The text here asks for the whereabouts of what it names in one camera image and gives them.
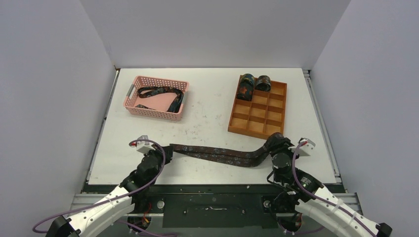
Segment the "brown floral tie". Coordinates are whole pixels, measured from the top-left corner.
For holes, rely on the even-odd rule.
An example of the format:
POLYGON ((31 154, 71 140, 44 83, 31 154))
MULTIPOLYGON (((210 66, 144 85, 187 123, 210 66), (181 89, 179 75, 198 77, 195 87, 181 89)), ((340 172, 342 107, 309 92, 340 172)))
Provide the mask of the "brown floral tie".
MULTIPOLYGON (((268 138, 270 137, 281 138, 284 136, 279 132, 275 132, 268 138)), ((189 157, 249 168, 259 166, 270 155, 265 148, 265 143, 260 148, 252 152, 184 144, 170 144, 170 146, 173 146, 174 152, 189 157)))

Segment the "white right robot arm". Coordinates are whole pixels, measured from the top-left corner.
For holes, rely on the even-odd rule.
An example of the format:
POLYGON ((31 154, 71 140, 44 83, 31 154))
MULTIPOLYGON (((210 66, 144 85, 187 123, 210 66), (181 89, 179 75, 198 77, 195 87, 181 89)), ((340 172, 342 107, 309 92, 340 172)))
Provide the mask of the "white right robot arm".
POLYGON ((310 217, 339 237, 390 236, 392 228, 388 224, 376 223, 359 214, 322 182, 296 167, 300 149, 307 146, 308 140, 301 139, 294 146, 281 133, 272 134, 265 143, 272 156, 272 172, 267 181, 286 193, 279 198, 280 207, 310 217))

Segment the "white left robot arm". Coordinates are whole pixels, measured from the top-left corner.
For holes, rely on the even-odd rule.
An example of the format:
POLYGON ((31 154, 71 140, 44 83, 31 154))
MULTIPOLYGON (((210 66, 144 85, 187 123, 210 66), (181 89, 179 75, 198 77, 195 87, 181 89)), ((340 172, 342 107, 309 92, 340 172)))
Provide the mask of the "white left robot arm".
POLYGON ((142 212, 147 207, 146 193, 173 156, 173 147, 148 151, 137 168, 101 200, 79 208, 74 215, 58 216, 47 237, 95 237, 124 215, 142 212))

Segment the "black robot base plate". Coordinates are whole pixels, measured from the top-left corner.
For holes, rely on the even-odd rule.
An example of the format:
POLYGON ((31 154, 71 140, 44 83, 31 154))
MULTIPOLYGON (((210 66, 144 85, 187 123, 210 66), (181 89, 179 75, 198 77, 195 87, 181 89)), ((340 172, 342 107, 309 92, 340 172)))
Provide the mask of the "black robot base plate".
POLYGON ((259 185, 153 185, 128 216, 133 224, 164 228, 272 229, 277 222, 301 226, 292 200, 278 187, 259 185))

